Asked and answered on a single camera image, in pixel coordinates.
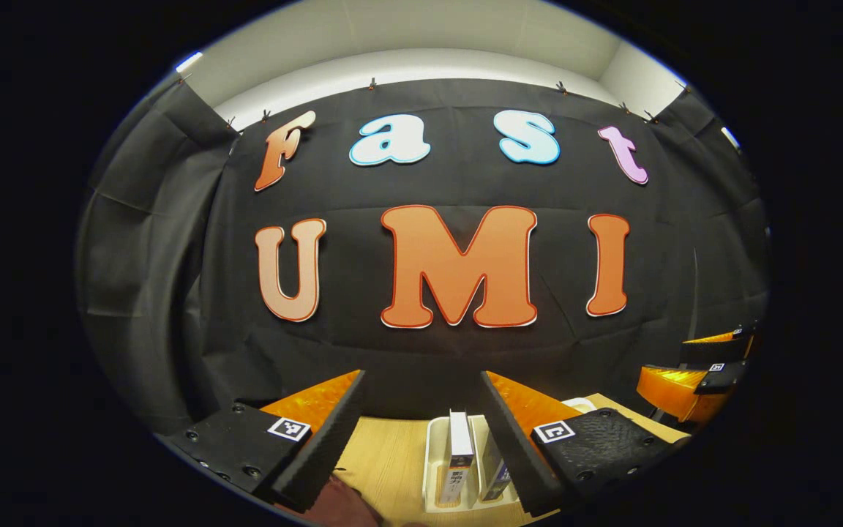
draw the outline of light blue letter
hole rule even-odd
[[[512,138],[499,140],[499,149],[512,161],[547,165],[561,153],[558,141],[552,137],[555,125],[541,114],[505,110],[492,118],[492,125],[499,133]]]
[[[379,131],[389,127],[389,131]],[[351,161],[360,166],[371,166],[393,160],[396,163],[415,163],[431,152],[431,145],[422,139],[424,121],[415,116],[379,117],[364,124],[362,138],[351,148]]]

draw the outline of white tray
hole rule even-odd
[[[587,413],[596,410],[594,404],[583,397],[572,398],[564,401],[565,404],[577,410]],[[425,440],[424,471],[421,476],[421,505],[428,513],[460,512],[465,510],[477,510],[490,507],[508,506],[519,501],[519,494],[512,481],[503,490],[499,499],[491,501],[479,500],[481,488],[486,485],[483,481],[482,471],[479,466],[482,463],[483,448],[486,446],[487,434],[490,428],[483,416],[468,416],[468,423],[471,424],[474,440],[474,461],[471,471],[464,482],[461,490],[461,503],[457,507],[438,507],[435,504],[436,493],[438,492],[438,467],[444,464],[444,454],[448,446],[448,417],[436,417],[428,423],[428,434]]]

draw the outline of black fabric backdrop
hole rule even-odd
[[[285,176],[255,193],[265,138],[314,110]],[[535,111],[555,125],[551,165],[513,163],[492,118]],[[359,167],[360,127],[381,116],[424,120],[418,163]],[[267,401],[355,368],[367,370],[371,416],[479,411],[475,374],[494,370],[559,398],[601,392],[637,411],[642,364],[677,364],[678,343],[762,316],[766,220],[746,163],[712,111],[683,93],[645,123],[586,97],[504,81],[411,81],[324,97],[237,134],[186,84],[147,97],[110,140],[80,228],[80,310],[110,379],[153,430],[168,433],[232,400]],[[629,181],[596,131],[616,126],[649,173]],[[491,206],[528,207],[531,326],[487,329],[471,312],[449,326],[385,327],[392,237],[379,217],[434,206],[460,247]],[[596,241],[588,217],[630,224],[621,313],[592,318]],[[258,290],[255,232],[320,217],[321,303],[295,324]],[[280,248],[286,294],[297,247]],[[480,290],[472,301],[479,306]]]

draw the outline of wooden table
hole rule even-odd
[[[613,408],[633,422],[669,443],[687,437],[615,403],[601,394],[587,396],[598,408]],[[384,527],[406,523],[424,523],[431,527],[464,525],[484,527],[519,527],[539,518],[532,517],[516,501],[506,506],[465,512],[425,513],[422,507],[422,471],[428,421],[361,417],[351,440],[337,463],[345,471],[335,476],[360,490],[362,496],[385,518]]]

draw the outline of book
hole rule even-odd
[[[458,504],[461,490],[466,477],[471,471],[474,460],[474,446],[471,440],[471,424],[466,411],[450,411],[448,420],[448,444],[445,453],[447,470],[441,493],[438,495],[439,504]]]
[[[481,501],[498,500],[503,495],[503,490],[509,486],[512,478],[509,477],[509,468],[506,467],[506,461],[503,460],[502,454],[496,446],[496,441],[492,439],[492,433],[487,434],[479,470],[483,473]]]

